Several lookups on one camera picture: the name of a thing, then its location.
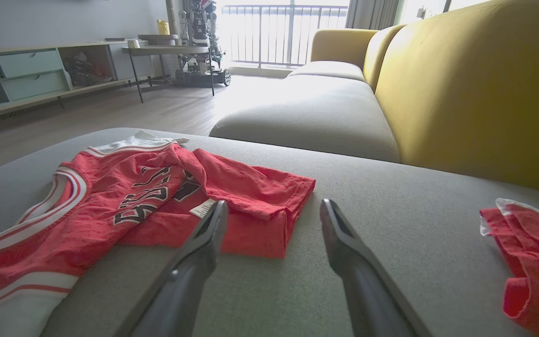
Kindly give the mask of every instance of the sofa armrest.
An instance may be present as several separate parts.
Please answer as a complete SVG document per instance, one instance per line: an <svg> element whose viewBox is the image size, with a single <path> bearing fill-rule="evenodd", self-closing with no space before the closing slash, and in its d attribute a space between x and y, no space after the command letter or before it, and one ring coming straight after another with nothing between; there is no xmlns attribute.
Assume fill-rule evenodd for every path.
<svg viewBox="0 0 539 337"><path fill-rule="evenodd" d="M313 37L311 60L338 60L363 69L367 45L378 30L321 29Z"/></svg>

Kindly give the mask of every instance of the light green drawer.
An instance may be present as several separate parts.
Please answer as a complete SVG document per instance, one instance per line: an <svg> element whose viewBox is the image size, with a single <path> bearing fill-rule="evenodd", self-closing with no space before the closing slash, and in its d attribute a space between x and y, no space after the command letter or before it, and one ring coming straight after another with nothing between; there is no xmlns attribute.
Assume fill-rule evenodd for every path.
<svg viewBox="0 0 539 337"><path fill-rule="evenodd" d="M7 80L4 81L4 86L6 86L8 96L12 101L66 90L66 84L61 71Z"/></svg>
<svg viewBox="0 0 539 337"><path fill-rule="evenodd" d="M35 51L0 56L0 68L5 77L24 76L63 69L58 51Z"/></svg>

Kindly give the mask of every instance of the white label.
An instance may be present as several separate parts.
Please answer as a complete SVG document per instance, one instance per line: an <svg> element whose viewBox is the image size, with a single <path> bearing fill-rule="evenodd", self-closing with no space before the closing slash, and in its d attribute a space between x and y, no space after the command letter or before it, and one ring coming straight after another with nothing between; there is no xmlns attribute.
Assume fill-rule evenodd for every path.
<svg viewBox="0 0 539 337"><path fill-rule="evenodd" d="M201 205L198 205L197 207L191 209L190 213L203 219L205 214L207 214L207 212L209 211L209 209L212 207L214 203L216 203L216 201L213 200L212 198L209 198L206 201L204 201Z"/></svg>

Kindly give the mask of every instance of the metal railing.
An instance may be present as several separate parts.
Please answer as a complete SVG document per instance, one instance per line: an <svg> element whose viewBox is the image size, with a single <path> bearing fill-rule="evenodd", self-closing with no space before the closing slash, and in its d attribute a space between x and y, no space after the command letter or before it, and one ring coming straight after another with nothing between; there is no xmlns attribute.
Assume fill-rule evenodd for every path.
<svg viewBox="0 0 539 337"><path fill-rule="evenodd" d="M344 28L346 6L223 6L220 45L226 58L275 66L302 66L323 28Z"/></svg>

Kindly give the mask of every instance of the basketball jersey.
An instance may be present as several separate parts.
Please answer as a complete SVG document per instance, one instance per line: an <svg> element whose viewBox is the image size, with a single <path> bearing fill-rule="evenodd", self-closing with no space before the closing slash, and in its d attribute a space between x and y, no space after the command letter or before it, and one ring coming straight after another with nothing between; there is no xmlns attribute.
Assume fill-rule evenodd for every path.
<svg viewBox="0 0 539 337"><path fill-rule="evenodd" d="M215 200L229 206L223 252L285 257L315 180L189 151L185 141L139 132L59 166L45 200L0 233L0 337L38 336L116 242L179 247Z"/></svg>

